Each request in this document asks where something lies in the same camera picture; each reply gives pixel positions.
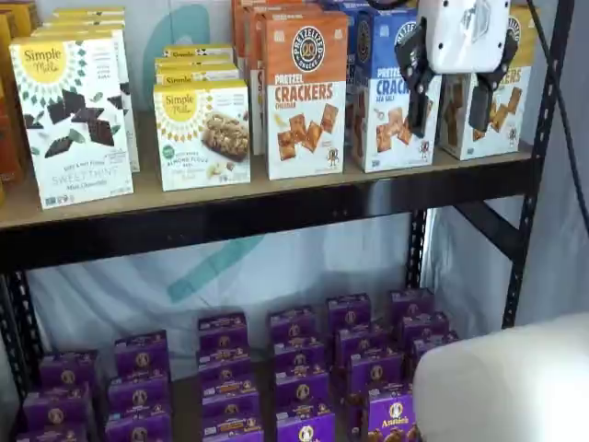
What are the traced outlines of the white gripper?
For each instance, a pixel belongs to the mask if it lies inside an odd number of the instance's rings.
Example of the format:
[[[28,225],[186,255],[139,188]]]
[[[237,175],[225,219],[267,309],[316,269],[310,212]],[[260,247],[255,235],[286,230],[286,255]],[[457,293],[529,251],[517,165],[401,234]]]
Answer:
[[[410,91],[409,130],[424,137],[426,92],[437,75],[476,73],[468,122],[486,131],[493,94],[518,49],[508,29],[511,3],[497,0],[425,0],[418,21],[395,46],[398,66]]]

